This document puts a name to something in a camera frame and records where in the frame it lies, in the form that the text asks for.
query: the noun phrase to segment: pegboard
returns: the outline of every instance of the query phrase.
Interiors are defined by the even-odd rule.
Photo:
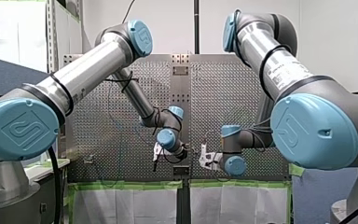
[[[178,105],[185,110],[181,139],[196,151],[207,131],[219,132],[223,124],[254,123],[259,82],[233,55],[151,55],[130,69],[152,105]],[[67,121],[68,180],[173,180],[172,165],[163,159],[152,172],[156,137],[153,129],[139,125],[138,118],[116,83],[103,82],[92,91]],[[220,134],[211,134],[208,144],[209,151],[220,150]],[[264,153],[246,149],[243,156],[248,163],[243,178],[288,176],[287,163],[275,148]],[[182,163],[191,166],[190,178],[214,178],[211,171],[200,168],[198,159],[199,155],[190,156]]]
[[[233,55],[192,55],[191,67],[191,132],[193,147],[200,148],[207,132],[208,151],[221,151],[220,127],[240,124],[243,128],[255,123],[260,99],[258,76]],[[245,149],[247,162],[243,179],[287,180],[288,164],[277,148],[259,152]],[[191,178],[227,177],[200,167],[199,156],[191,161]]]

